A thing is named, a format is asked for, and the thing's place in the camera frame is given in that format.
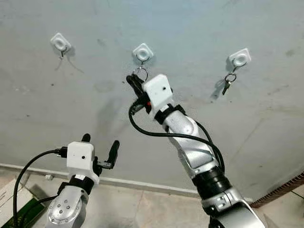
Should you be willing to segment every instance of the black cable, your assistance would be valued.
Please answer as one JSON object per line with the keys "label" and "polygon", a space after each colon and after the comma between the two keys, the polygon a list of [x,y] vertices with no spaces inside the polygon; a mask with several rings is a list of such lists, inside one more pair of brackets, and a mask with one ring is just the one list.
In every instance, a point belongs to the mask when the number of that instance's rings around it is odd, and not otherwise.
{"label": "black cable", "polygon": [[[204,126],[201,125],[197,121],[195,121],[195,122],[199,126],[199,128],[205,133],[208,141],[213,144],[211,136],[209,135],[208,131],[204,128]],[[219,149],[213,149],[213,152],[214,152],[214,156],[215,156],[216,160],[218,161],[218,164],[219,164],[220,168],[222,169],[223,173],[225,173],[225,163],[224,163],[222,153],[220,152]]]}
{"label": "black cable", "polygon": [[299,195],[298,193],[296,193],[296,192],[294,192],[294,191],[291,191],[293,194],[295,194],[295,195],[297,195],[297,196],[299,196],[299,197],[301,197],[302,199],[304,199],[304,197],[303,196],[301,196],[301,195]]}
{"label": "black cable", "polygon": [[205,139],[202,139],[202,138],[199,138],[199,137],[196,137],[196,136],[192,136],[192,135],[187,135],[187,134],[178,134],[178,133],[155,133],[155,132],[148,132],[144,129],[142,129],[141,127],[139,127],[134,119],[133,119],[133,108],[134,108],[134,104],[131,105],[131,107],[129,108],[129,119],[130,119],[130,122],[132,124],[132,126],[138,130],[140,133],[142,134],[145,134],[145,135],[148,135],[148,136],[154,136],[154,137],[178,137],[178,138],[186,138],[186,139],[192,139],[192,140],[196,140],[196,141],[199,141],[199,142],[202,142],[202,143],[205,143],[207,144],[208,146],[210,146],[213,151],[217,151],[217,156],[220,155],[220,152],[219,152],[219,149],[217,148],[216,145],[214,145],[213,143],[205,140]]}
{"label": "black cable", "polygon": [[28,213],[34,208],[36,207],[37,205],[39,205],[40,203],[43,203],[43,202],[46,202],[46,201],[50,201],[50,200],[53,200],[55,199],[57,196],[52,196],[52,197],[47,197],[47,198],[44,198],[44,199],[41,199],[41,200],[38,200],[37,202],[35,202],[25,213],[24,215],[22,216],[22,219],[20,221],[20,228],[23,228],[23,223],[25,221],[25,218],[26,216],[28,215]]}
{"label": "black cable", "polygon": [[36,157],[34,157],[32,160],[30,160],[26,166],[24,166],[24,168],[21,170],[19,176],[17,177],[16,183],[15,183],[15,188],[14,188],[14,194],[13,194],[13,220],[14,220],[14,228],[18,228],[18,218],[17,218],[17,192],[18,192],[18,186],[19,183],[21,181],[21,178],[23,176],[23,174],[25,173],[25,171],[27,170],[27,168],[34,162],[36,161],[38,158],[50,154],[50,153],[58,153],[57,150],[51,150],[51,151],[46,151],[43,152],[39,155],[37,155]]}

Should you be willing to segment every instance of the key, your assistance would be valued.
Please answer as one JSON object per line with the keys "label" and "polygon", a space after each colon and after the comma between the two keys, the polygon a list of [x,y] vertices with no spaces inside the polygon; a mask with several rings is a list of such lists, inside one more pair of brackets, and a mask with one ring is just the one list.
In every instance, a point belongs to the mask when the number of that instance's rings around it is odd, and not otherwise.
{"label": "key", "polygon": [[222,92],[223,95],[225,95],[225,93],[229,89],[230,85],[231,85],[231,82],[229,80],[226,80],[224,90]]}

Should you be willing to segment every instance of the white baseboard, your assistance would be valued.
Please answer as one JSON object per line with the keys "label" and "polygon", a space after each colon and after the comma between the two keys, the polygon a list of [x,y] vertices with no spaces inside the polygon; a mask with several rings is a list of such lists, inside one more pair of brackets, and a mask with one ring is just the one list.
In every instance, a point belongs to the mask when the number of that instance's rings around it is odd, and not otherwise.
{"label": "white baseboard", "polygon": [[[10,170],[18,170],[18,171],[23,169],[22,166],[3,164],[3,163],[0,163],[0,167]],[[54,177],[63,178],[63,179],[67,179],[67,175],[68,175],[67,172],[59,172],[59,171],[36,169],[36,168],[28,168],[28,171],[37,175],[51,174]],[[196,198],[199,197],[199,194],[196,190],[180,189],[166,185],[151,184],[151,183],[139,182],[133,180],[122,180],[122,179],[109,178],[109,177],[100,177],[100,184],[114,185],[114,186],[139,189],[139,190],[155,191],[155,192],[187,196],[187,197],[196,197]]]}

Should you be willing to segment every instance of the floor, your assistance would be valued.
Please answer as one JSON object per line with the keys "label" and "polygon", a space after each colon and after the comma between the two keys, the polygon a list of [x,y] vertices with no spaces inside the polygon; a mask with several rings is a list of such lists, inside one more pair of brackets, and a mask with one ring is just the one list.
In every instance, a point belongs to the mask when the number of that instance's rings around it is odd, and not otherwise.
{"label": "floor", "polygon": [[[0,188],[17,175],[0,169]],[[62,179],[28,175],[23,180],[36,196],[53,196]],[[304,187],[295,190],[304,195]],[[288,193],[256,210],[268,228],[304,228],[304,200]],[[34,228],[43,228],[42,215]],[[87,228],[207,228],[208,216],[197,198],[99,185],[93,189],[82,227]]]}

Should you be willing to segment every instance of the robotic arm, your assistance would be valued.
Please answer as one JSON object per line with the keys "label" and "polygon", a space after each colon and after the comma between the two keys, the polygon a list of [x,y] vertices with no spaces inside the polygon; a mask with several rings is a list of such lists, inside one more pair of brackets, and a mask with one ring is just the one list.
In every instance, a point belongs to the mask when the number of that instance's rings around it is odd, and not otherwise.
{"label": "robotic arm", "polygon": [[[127,76],[127,82],[138,96],[129,110],[131,124],[143,134],[169,137],[197,187],[203,209],[210,215],[209,228],[265,228],[243,196],[225,177],[218,148],[201,138],[196,121],[188,117],[180,105],[174,106],[167,77],[158,75],[144,83],[132,74]],[[144,107],[167,133],[147,132],[136,125],[133,115]]]}
{"label": "robotic arm", "polygon": [[94,186],[99,184],[99,175],[104,169],[112,169],[117,158],[119,141],[114,141],[107,161],[99,162],[94,146],[89,143],[90,135],[85,134],[81,142],[72,142],[59,150],[60,157],[66,158],[69,183],[63,182],[59,195],[47,210],[46,228],[79,228],[86,218],[86,205]]}

